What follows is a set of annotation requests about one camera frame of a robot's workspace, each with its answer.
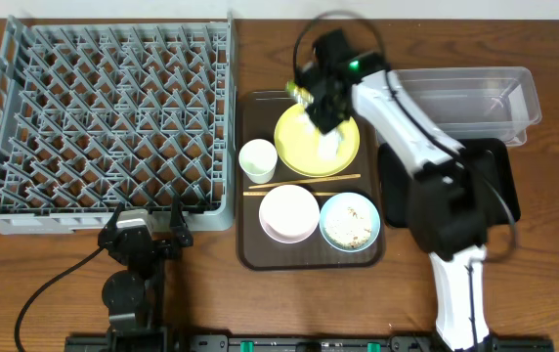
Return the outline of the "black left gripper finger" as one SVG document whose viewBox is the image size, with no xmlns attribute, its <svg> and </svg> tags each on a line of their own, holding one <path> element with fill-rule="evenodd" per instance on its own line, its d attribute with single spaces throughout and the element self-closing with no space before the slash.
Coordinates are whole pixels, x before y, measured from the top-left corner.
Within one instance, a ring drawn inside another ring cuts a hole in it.
<svg viewBox="0 0 559 352">
<path fill-rule="evenodd" d="M 180 247 L 190 247 L 194 244 L 193 234 L 186 223 L 183 204 L 178 195 L 172 197 L 169 229 Z"/>
<path fill-rule="evenodd" d="M 110 234 L 116 231 L 116 222 L 119 218 L 120 213 L 125 209 L 125 203 L 121 202 L 113 211 L 112 216 L 107 221 L 104 227 L 104 232 Z"/>
</svg>

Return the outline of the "green wrapper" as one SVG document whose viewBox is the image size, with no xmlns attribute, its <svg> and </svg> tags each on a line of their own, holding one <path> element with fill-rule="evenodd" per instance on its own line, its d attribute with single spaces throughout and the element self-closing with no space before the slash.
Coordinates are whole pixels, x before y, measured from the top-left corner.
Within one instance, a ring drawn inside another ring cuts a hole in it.
<svg viewBox="0 0 559 352">
<path fill-rule="evenodd" d="M 298 86 L 294 81 L 288 81 L 285 91 L 295 103 L 307 107 L 314 101 L 312 94 L 303 87 Z"/>
</svg>

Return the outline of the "white tissue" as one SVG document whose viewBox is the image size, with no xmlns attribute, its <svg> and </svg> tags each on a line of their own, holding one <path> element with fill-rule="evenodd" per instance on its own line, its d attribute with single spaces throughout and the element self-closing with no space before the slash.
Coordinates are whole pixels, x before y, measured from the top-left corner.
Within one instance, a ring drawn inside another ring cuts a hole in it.
<svg viewBox="0 0 559 352">
<path fill-rule="evenodd" d="M 314 125 L 306 113 L 302 113 L 297 120 L 305 128 L 305 134 L 315 142 L 316 151 L 320 159 L 332 160 L 337 157 L 339 145 L 343 139 L 338 128 L 323 133 Z"/>
</svg>

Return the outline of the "white cup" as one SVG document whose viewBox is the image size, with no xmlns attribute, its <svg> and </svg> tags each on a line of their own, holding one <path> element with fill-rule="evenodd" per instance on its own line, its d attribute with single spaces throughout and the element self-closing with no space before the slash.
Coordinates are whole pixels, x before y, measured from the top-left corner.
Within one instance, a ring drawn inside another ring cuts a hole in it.
<svg viewBox="0 0 559 352">
<path fill-rule="evenodd" d="M 264 139 L 246 142 L 238 154 L 240 168 L 255 184 L 268 183 L 275 174 L 277 162 L 275 146 Z"/>
</svg>

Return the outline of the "light blue bowl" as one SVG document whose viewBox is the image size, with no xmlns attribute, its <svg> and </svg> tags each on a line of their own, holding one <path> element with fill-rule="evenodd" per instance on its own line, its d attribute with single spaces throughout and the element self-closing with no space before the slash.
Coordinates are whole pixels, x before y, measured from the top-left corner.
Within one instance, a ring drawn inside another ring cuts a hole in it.
<svg viewBox="0 0 559 352">
<path fill-rule="evenodd" d="M 357 253 L 379 237 L 381 220 L 374 203 L 357 193 L 341 193 L 321 209 L 319 228 L 323 239 L 336 250 Z"/>
</svg>

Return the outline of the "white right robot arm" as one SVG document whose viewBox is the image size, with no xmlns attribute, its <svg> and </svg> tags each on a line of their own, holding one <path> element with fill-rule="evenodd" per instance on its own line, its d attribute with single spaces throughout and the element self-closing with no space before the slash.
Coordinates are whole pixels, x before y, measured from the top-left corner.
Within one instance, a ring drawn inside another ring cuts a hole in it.
<svg viewBox="0 0 559 352">
<path fill-rule="evenodd" d="M 438 298 L 436 332 L 448 351 L 489 351 L 483 316 L 488 229 L 514 216 L 478 159 L 446 134 L 407 92 L 384 51 L 358 52 L 343 30 L 320 36 L 314 58 L 293 67 L 286 90 L 311 126 L 333 137 L 352 117 L 369 123 L 409 177 L 406 221 L 432 263 Z"/>
</svg>

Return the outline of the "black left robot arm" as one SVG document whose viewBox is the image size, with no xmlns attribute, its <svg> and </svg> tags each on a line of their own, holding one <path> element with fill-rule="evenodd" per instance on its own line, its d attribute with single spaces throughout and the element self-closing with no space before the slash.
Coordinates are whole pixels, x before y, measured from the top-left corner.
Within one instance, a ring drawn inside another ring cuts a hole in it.
<svg viewBox="0 0 559 352">
<path fill-rule="evenodd" d="M 175 239 L 156 239 L 144 209 L 119 204 L 98 234 L 98 247 L 124 266 L 102 289 L 108 310 L 108 352 L 176 352 L 175 332 L 163 320 L 165 262 L 178 259 Z"/>
</svg>

